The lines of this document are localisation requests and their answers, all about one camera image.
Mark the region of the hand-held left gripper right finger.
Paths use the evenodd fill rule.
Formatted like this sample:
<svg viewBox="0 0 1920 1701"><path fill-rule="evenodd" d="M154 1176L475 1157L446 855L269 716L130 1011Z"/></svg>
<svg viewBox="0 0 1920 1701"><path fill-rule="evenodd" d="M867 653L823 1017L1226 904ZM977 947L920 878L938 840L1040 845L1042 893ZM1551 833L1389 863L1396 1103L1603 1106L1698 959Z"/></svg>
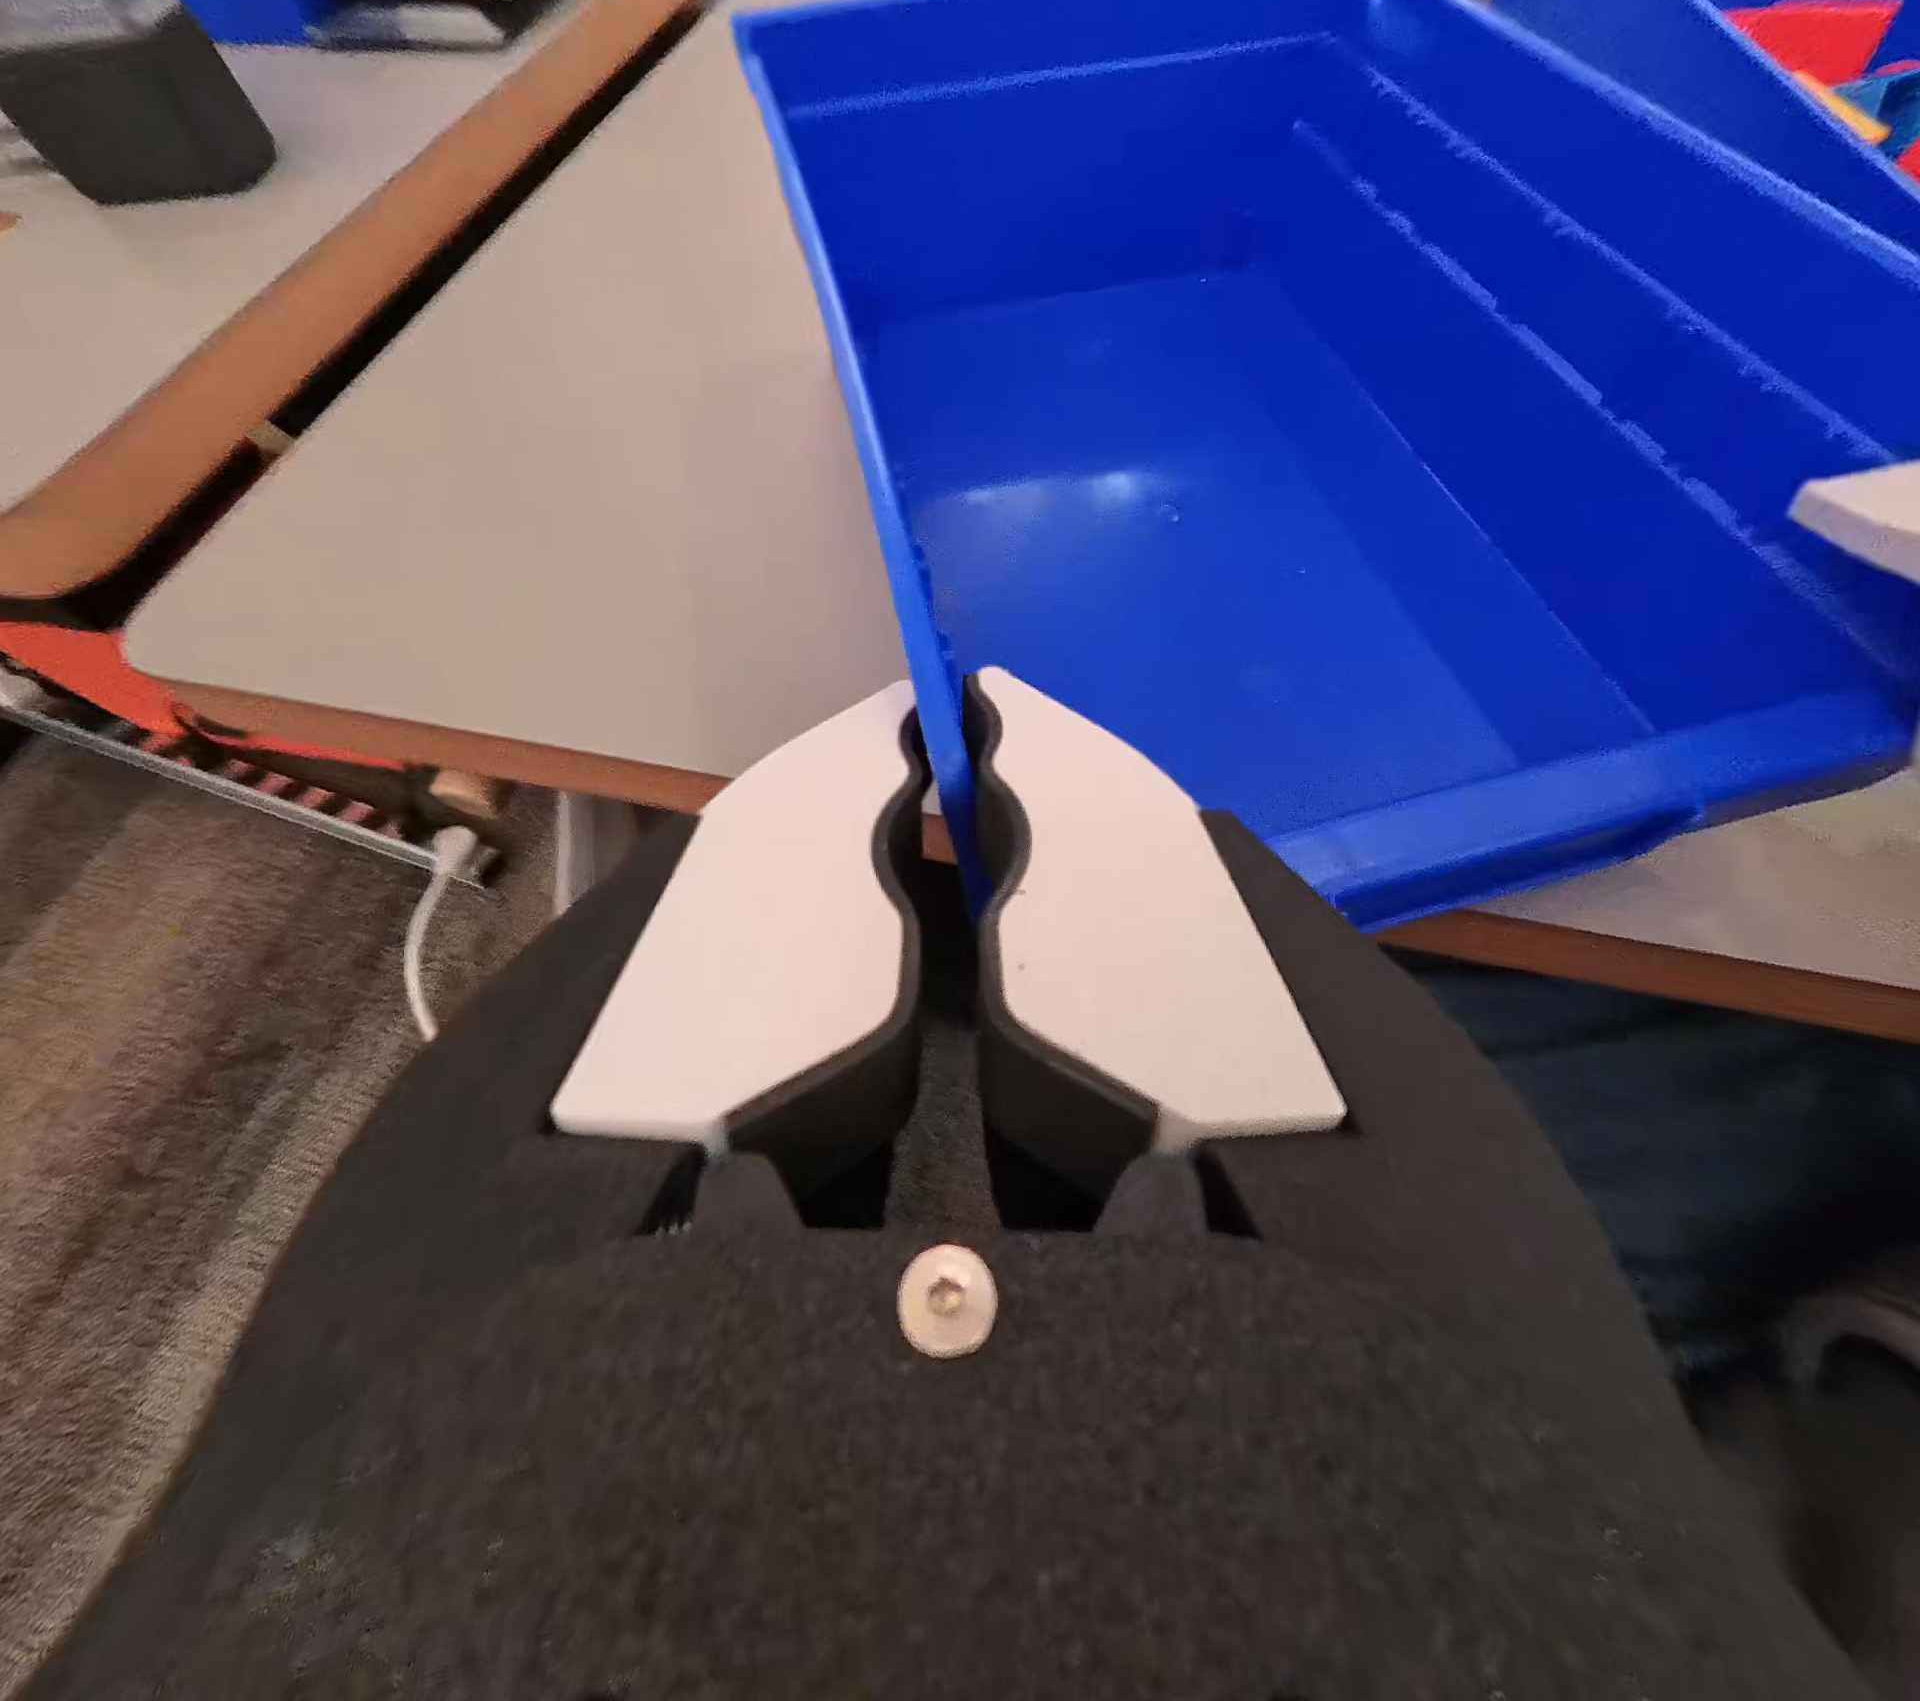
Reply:
<svg viewBox="0 0 1920 1701"><path fill-rule="evenodd" d="M981 1108L1030 1157L1192 1155L1347 1118L1199 801L1004 667L964 685Z"/></svg>

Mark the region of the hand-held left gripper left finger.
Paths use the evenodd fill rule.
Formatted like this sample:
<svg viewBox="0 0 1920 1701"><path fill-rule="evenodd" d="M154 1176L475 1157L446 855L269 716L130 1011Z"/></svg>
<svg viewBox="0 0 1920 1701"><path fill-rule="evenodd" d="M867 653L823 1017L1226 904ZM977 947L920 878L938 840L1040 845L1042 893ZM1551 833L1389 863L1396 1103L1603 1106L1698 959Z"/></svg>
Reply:
<svg viewBox="0 0 1920 1701"><path fill-rule="evenodd" d="M894 681L706 801L549 1103L562 1135L742 1147L775 1093L881 1034L904 996L886 827L920 811L912 712Z"/></svg>

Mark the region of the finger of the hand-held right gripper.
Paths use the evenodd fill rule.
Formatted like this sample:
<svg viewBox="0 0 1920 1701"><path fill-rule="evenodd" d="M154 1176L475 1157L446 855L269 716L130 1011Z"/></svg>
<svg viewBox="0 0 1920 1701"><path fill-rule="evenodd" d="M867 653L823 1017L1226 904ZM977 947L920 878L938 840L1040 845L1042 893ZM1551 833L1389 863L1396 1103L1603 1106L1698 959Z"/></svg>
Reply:
<svg viewBox="0 0 1920 1701"><path fill-rule="evenodd" d="M1917 583L1917 469L1862 469L1805 483L1787 519L1853 558Z"/></svg>

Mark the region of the pile of colourful toy blocks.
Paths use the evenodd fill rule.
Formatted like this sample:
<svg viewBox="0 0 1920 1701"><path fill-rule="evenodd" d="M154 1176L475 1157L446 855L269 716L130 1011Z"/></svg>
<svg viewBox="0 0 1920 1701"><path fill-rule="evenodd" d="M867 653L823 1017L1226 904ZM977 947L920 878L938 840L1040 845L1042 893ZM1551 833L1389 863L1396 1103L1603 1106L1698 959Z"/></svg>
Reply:
<svg viewBox="0 0 1920 1701"><path fill-rule="evenodd" d="M1904 0L1780 0L1723 18L1862 147L1917 181L1917 60L1883 56Z"/></svg>

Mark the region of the person's dark clothing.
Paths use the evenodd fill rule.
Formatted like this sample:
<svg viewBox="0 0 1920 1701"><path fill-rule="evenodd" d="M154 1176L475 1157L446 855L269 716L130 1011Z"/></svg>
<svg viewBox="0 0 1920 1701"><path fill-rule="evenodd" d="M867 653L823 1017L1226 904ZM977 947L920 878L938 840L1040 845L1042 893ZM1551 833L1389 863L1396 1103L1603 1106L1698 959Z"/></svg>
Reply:
<svg viewBox="0 0 1920 1701"><path fill-rule="evenodd" d="M1398 951L1543 1128L1739 1510L1917 1694L1917 1047Z"/></svg>

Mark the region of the orange flat object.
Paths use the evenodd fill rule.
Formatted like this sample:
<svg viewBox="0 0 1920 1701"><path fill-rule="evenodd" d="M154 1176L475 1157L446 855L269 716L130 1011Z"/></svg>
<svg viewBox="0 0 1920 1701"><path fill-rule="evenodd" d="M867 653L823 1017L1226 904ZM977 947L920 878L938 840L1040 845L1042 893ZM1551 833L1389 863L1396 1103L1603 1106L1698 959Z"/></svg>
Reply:
<svg viewBox="0 0 1920 1701"><path fill-rule="evenodd" d="M158 738L199 738L229 755L248 752L291 757L298 761L332 761L342 767L405 770L405 761L392 757L332 752L296 738L204 723L189 707L182 707L161 681L130 667L117 631L85 631L56 623L4 616L1 661L14 664L44 685L67 693L70 700L92 705L115 718L125 718L134 729Z"/></svg>

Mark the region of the black box device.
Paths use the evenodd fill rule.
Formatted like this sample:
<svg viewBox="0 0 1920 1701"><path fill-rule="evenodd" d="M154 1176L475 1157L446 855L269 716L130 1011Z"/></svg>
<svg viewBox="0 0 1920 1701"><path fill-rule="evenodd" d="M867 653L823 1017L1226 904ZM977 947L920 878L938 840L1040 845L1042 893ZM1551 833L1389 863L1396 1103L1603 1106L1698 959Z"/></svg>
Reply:
<svg viewBox="0 0 1920 1701"><path fill-rule="evenodd" d="M240 195L276 165L180 0L1 0L1 117L99 204Z"/></svg>

